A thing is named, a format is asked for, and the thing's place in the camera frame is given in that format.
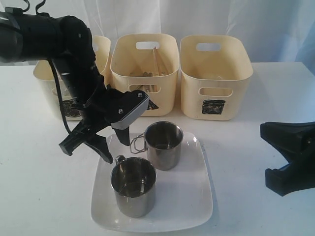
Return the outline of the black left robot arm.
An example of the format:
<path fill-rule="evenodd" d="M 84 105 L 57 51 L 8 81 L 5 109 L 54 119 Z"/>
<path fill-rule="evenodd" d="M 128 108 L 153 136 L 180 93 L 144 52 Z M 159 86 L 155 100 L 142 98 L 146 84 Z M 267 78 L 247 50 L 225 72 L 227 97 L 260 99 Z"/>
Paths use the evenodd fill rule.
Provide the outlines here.
<path fill-rule="evenodd" d="M 110 126 L 109 110 L 124 94 L 107 88 L 95 63 L 93 37 L 85 23 L 74 17 L 53 18 L 48 13 L 24 14 L 8 7 L 0 14 L 0 59 L 2 62 L 46 60 L 55 84 L 63 82 L 81 121 L 60 143 L 66 155 L 81 144 L 93 149 L 107 163 L 113 162 L 107 140 L 100 130 Z"/>

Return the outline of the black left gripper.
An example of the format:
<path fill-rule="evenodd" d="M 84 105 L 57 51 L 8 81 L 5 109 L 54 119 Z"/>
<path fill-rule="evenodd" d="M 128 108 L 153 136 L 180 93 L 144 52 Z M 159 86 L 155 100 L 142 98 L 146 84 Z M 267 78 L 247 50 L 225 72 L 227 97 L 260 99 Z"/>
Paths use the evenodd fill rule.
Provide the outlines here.
<path fill-rule="evenodd" d="M 77 57 L 73 54 L 61 54 L 54 57 L 54 73 L 59 73 L 73 100 L 72 107 L 81 115 L 80 123 L 69 129 L 65 120 L 64 108 L 61 106 L 63 124 L 68 137 L 76 135 L 91 136 L 110 126 L 105 119 L 105 100 L 107 97 L 104 76 L 96 65 L 95 54 Z M 130 146 L 129 127 L 115 129 L 118 140 L 125 146 Z M 112 164 L 112 155 L 108 149 L 105 137 L 95 134 L 85 145 L 94 150 L 105 162 Z"/>

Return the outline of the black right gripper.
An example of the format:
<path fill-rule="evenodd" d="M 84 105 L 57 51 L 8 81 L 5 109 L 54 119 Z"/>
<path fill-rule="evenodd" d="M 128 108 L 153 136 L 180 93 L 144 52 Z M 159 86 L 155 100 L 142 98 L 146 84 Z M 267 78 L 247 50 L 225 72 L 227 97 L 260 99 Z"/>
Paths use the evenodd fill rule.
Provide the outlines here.
<path fill-rule="evenodd" d="M 265 186 L 280 196 L 315 187 L 315 123 L 266 122 L 260 136 L 287 160 L 299 155 L 303 167 L 265 170 Z"/>

